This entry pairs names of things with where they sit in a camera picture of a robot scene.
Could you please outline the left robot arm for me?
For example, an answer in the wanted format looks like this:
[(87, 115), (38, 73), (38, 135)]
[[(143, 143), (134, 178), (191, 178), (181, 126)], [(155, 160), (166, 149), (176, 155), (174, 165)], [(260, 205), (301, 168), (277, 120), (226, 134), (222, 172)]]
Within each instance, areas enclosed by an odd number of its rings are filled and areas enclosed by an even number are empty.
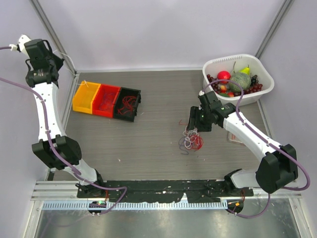
[(76, 177), (79, 191), (102, 197), (106, 186), (101, 175), (82, 159), (79, 143), (66, 136), (58, 115), (58, 71), (64, 60), (53, 53), (47, 40), (28, 40), (22, 45), (29, 57), (26, 82), (34, 92), (39, 117), (39, 141), (32, 144), (33, 153), (50, 169)]

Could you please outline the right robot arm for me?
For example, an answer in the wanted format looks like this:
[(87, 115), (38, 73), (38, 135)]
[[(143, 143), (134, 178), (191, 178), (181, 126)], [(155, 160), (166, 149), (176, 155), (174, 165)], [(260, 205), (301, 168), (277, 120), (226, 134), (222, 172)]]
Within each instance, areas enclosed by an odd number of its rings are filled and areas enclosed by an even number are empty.
[(272, 194), (298, 178), (296, 150), (270, 139), (252, 125), (232, 103), (222, 104), (215, 92), (200, 91), (200, 105), (192, 106), (187, 130), (210, 132), (218, 125), (234, 134), (256, 156), (257, 170), (237, 169), (225, 176), (224, 191), (234, 196), (245, 187), (259, 187)]

